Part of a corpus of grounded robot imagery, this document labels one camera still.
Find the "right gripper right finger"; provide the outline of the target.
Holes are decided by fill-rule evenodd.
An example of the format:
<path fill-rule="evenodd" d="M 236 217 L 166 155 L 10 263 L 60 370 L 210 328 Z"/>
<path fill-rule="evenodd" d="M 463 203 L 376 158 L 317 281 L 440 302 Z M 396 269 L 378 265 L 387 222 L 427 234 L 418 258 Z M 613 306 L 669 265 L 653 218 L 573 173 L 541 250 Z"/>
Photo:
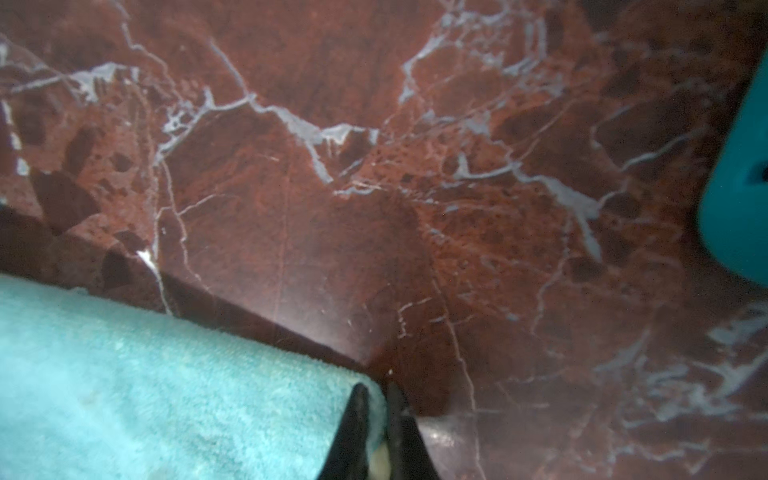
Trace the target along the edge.
<path fill-rule="evenodd" d="M 439 480 L 409 403 L 394 382 L 387 384 L 386 401 L 391 479 Z"/>

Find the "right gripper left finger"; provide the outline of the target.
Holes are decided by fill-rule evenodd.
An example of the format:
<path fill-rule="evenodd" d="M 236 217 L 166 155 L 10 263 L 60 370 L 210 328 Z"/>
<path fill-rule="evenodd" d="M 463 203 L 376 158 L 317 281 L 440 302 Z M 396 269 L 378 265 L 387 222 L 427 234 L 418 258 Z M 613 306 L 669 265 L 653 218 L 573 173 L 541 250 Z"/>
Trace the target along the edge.
<path fill-rule="evenodd" d="M 367 387 L 356 384 L 318 480 L 365 480 L 368 477 L 369 400 Z"/>

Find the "mint green cloth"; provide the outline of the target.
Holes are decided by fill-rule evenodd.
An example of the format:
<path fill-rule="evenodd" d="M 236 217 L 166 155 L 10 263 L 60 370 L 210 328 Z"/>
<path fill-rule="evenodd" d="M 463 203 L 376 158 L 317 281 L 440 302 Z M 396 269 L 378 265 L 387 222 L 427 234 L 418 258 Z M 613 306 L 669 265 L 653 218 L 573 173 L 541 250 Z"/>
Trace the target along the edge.
<path fill-rule="evenodd" d="M 368 377 L 74 290 L 1 278 L 5 479 L 316 479 Z"/>

